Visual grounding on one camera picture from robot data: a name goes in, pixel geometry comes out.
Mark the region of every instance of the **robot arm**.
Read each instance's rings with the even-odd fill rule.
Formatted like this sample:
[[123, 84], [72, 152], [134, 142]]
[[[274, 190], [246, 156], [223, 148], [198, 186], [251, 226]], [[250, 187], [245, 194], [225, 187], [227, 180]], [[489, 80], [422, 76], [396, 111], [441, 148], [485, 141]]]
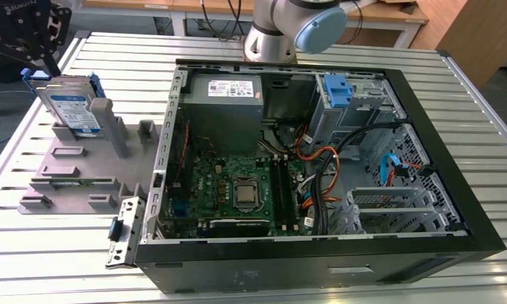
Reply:
[[71, 9], [51, 0], [0, 0], [0, 53], [60, 76], [55, 56], [70, 21]]
[[289, 63], [295, 48], [321, 53], [341, 38], [346, 13], [341, 0], [258, 0], [245, 53], [251, 61]]

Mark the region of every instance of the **ram slot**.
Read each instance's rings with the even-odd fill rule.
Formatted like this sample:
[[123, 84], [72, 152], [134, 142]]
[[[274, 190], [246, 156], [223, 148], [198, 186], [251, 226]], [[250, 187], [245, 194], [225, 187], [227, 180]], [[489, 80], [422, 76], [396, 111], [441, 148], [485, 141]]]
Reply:
[[279, 174], [279, 160], [271, 160], [271, 192], [273, 192], [273, 206], [274, 206], [274, 220], [275, 226], [282, 228], [285, 225], [285, 208], [282, 202], [282, 189], [281, 189], [281, 174]]
[[287, 168], [287, 161], [281, 160], [278, 162], [278, 175], [281, 182], [281, 202], [285, 212], [285, 222], [287, 230], [295, 230], [295, 228], [298, 228], [299, 222], [297, 220], [297, 204], [293, 198], [291, 175]]

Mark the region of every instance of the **aluminum slatted table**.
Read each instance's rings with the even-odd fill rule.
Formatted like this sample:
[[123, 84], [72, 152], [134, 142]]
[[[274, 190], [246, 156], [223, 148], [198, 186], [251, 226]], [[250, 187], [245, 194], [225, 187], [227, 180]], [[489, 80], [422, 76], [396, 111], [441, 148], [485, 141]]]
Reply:
[[[453, 60], [433, 51], [353, 46], [298, 57], [299, 63], [404, 71], [507, 245], [507, 127]], [[177, 58], [238, 61], [242, 45], [203, 38], [92, 33], [74, 40], [60, 64], [67, 74], [96, 72], [126, 123], [162, 122]], [[139, 269], [105, 268], [111, 216], [18, 213], [55, 136], [52, 122], [38, 100], [0, 156], [0, 302], [507, 303], [507, 251], [414, 284], [162, 294]]]

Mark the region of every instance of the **cpu socket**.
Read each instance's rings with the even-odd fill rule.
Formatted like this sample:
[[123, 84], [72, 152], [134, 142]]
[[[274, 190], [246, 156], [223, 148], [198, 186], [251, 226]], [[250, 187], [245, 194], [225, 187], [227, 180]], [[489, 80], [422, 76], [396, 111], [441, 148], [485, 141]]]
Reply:
[[234, 179], [234, 207], [241, 212], [251, 212], [259, 206], [258, 179], [238, 177]]

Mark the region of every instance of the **sticker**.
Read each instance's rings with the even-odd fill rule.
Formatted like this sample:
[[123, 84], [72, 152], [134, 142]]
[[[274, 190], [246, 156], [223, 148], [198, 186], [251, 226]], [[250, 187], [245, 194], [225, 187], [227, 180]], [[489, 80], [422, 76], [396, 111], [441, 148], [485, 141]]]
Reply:
[[311, 217], [305, 218], [305, 226], [314, 227], [314, 219]]
[[90, 104], [83, 96], [52, 95], [58, 112], [68, 124], [70, 128], [79, 133], [92, 136], [92, 133], [100, 132], [100, 124], [88, 111]]
[[406, 19], [408, 23], [425, 23], [425, 20]]
[[211, 80], [209, 83], [211, 97], [254, 97], [254, 81]]
[[313, 143], [313, 138], [307, 134], [303, 135], [303, 139], [309, 144]]
[[165, 10], [170, 8], [167, 5], [155, 5], [155, 4], [146, 4], [146, 8], [163, 8]]

